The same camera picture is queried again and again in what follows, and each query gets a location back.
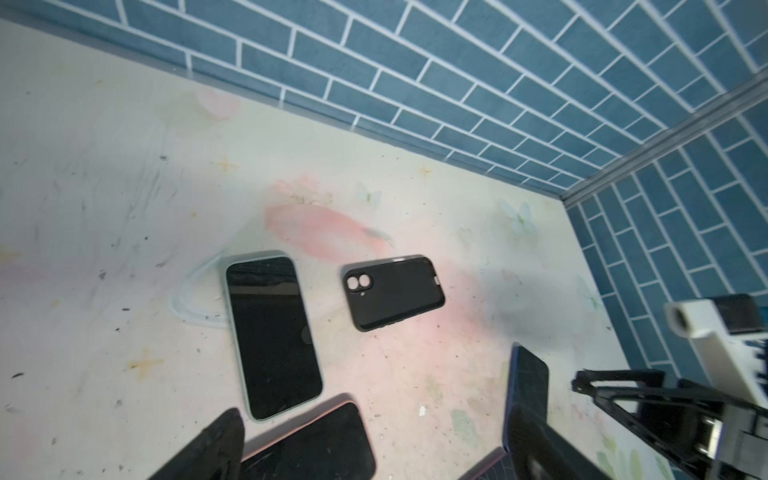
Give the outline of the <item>blue-edged black phone right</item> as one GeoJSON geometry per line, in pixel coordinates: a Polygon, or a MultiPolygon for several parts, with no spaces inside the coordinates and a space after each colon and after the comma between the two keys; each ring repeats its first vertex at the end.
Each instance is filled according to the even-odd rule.
{"type": "Polygon", "coordinates": [[[546,363],[522,344],[515,342],[511,350],[502,430],[502,446],[506,452],[510,451],[508,437],[513,407],[526,407],[536,420],[545,422],[548,413],[548,392],[549,369],[546,363]]]}

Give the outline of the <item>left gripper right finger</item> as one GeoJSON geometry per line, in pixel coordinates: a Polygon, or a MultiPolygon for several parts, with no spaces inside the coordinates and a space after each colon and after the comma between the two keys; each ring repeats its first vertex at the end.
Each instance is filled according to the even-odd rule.
{"type": "Polygon", "coordinates": [[[608,479],[531,409],[514,404],[506,420],[506,450],[518,479],[608,479]]]}

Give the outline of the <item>black phone case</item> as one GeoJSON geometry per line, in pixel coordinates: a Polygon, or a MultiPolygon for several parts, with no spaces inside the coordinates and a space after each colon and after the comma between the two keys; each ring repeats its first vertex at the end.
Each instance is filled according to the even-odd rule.
{"type": "Polygon", "coordinates": [[[441,308],[446,301],[435,267],[423,255],[349,264],[341,270],[341,282],[360,332],[441,308]]]}

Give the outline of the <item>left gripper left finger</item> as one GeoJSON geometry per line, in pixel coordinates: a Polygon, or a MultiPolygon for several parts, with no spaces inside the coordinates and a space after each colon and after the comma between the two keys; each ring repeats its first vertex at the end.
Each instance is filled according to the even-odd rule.
{"type": "Polygon", "coordinates": [[[151,480],[238,479],[245,428],[237,408],[230,408],[168,460],[151,480]]]}

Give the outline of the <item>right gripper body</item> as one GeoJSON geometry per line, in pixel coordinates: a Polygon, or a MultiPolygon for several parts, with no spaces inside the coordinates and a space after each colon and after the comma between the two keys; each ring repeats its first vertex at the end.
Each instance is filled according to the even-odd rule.
{"type": "Polygon", "coordinates": [[[767,410],[698,384],[643,388],[637,433],[695,479],[765,479],[767,410]]]}

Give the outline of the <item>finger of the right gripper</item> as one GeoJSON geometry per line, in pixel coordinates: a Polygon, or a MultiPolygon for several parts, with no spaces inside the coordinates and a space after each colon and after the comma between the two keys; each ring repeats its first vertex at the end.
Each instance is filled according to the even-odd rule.
{"type": "Polygon", "coordinates": [[[664,370],[581,370],[571,389],[611,414],[622,408],[638,419],[677,419],[687,414],[720,417],[720,402],[713,390],[676,379],[664,370]]]}

